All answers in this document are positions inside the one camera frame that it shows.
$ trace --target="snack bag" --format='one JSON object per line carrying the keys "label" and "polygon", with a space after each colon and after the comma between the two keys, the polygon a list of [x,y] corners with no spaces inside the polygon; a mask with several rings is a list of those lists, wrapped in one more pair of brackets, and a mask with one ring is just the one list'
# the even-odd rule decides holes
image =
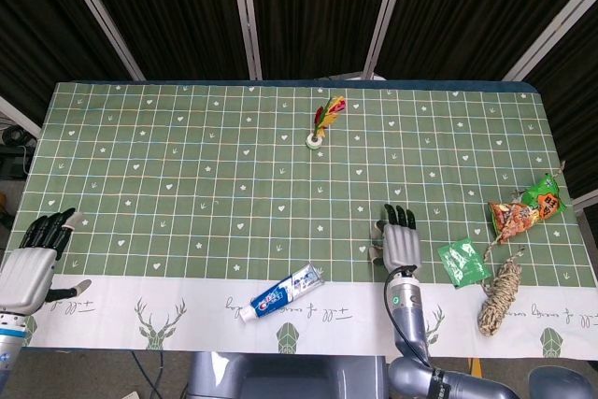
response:
{"label": "snack bag", "polygon": [[545,175],[525,191],[519,201],[508,204],[489,202],[489,207],[498,243],[505,243],[513,235],[523,233],[565,209],[552,175]]}

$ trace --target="deer print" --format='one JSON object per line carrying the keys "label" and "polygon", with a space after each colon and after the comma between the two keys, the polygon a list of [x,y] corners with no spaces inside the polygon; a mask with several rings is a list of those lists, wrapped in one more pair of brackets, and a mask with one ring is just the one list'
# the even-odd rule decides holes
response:
{"label": "deer print", "polygon": [[36,319],[32,316],[25,318],[25,339],[22,342],[23,346],[29,346],[34,332],[37,330]]}
{"label": "deer print", "polygon": [[426,320],[426,340],[428,340],[428,346],[433,345],[436,341],[438,341],[438,328],[440,327],[440,323],[445,319],[445,314],[440,308],[439,305],[436,305],[438,309],[434,312],[434,319],[436,320],[436,325],[430,329],[430,323]]}
{"label": "deer print", "polygon": [[142,299],[143,298],[139,298],[139,301],[137,301],[137,305],[135,306],[135,313],[141,324],[143,324],[143,326],[139,326],[139,332],[148,339],[148,346],[146,349],[162,350],[166,338],[171,336],[177,330],[174,325],[177,324],[180,317],[187,312],[187,309],[185,308],[185,300],[181,299],[180,306],[176,306],[177,317],[175,320],[170,322],[170,315],[168,315],[163,328],[156,332],[153,328],[153,324],[151,324],[151,314],[149,314],[149,320],[147,322],[143,320],[143,312],[145,311],[147,304],[143,304],[141,302]]}

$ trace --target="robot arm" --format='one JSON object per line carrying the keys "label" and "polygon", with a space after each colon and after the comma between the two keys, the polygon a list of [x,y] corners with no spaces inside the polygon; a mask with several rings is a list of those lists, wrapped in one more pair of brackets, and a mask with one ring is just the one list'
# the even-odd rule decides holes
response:
{"label": "robot arm", "polygon": [[390,274],[384,284],[385,306],[395,328],[394,342],[403,354],[389,368],[392,389],[433,399],[519,399],[507,386],[462,373],[442,371],[429,363],[420,284],[420,237],[415,217],[399,206],[384,205],[389,223],[379,221],[373,238],[384,237],[383,260]]}
{"label": "robot arm", "polygon": [[91,285],[84,280],[72,289],[50,289],[54,265],[81,217],[74,208],[40,217],[29,226],[19,248],[5,260],[0,273],[0,392],[26,337],[25,319],[44,302],[78,296]]}

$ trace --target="floor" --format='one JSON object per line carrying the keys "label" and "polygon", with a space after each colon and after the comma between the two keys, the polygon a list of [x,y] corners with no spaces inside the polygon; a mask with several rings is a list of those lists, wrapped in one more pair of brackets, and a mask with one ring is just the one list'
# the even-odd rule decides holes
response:
{"label": "floor", "polygon": [[[7,195],[7,209],[14,212],[18,206],[23,182],[0,181],[0,192]],[[585,218],[579,217],[579,224],[591,254],[594,270],[598,268],[598,249],[591,236]],[[0,227],[0,249],[7,243],[8,232]],[[158,353],[138,352],[140,362],[145,366],[152,380],[159,372]],[[164,399],[179,398],[191,366],[189,352],[165,352],[164,373],[160,392]],[[439,358],[434,364],[446,370],[467,371],[465,359]],[[528,399],[527,376],[536,366],[557,364],[574,369],[585,376],[598,391],[598,371],[583,361],[566,359],[484,359],[482,371],[490,378],[509,385],[521,399]],[[137,392],[141,399],[150,398],[150,387],[141,375],[128,351],[87,350],[48,351],[25,350],[19,358],[2,398],[17,399],[122,399],[131,392]]]}

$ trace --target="green snack bag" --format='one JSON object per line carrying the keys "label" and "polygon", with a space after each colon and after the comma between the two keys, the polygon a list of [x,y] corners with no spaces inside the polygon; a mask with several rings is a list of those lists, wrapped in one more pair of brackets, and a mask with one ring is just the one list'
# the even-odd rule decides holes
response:
{"label": "green snack bag", "polygon": [[471,238],[446,245],[438,250],[438,254],[456,288],[475,284],[491,275],[474,249]]}
{"label": "green snack bag", "polygon": [[538,209],[540,220],[546,220],[565,209],[559,198],[559,185],[552,175],[546,174],[521,196],[521,202]]}

